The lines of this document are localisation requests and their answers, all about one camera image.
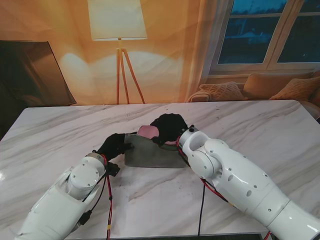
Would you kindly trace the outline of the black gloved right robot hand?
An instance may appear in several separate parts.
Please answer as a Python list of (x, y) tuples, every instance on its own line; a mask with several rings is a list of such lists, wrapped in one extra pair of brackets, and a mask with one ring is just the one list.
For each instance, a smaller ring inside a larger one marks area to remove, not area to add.
[(158, 129), (159, 134), (153, 137), (152, 141), (159, 146), (166, 142), (175, 142), (188, 129), (183, 117), (175, 113), (164, 113), (150, 125)]

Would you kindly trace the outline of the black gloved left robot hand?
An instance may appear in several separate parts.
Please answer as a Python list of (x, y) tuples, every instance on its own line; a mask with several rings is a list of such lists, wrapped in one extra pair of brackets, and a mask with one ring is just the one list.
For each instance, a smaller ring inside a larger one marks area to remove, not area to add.
[(107, 161), (111, 161), (118, 155), (123, 155), (126, 151), (134, 148), (131, 143), (125, 143), (125, 136), (125, 133), (110, 135), (96, 152), (104, 156)]

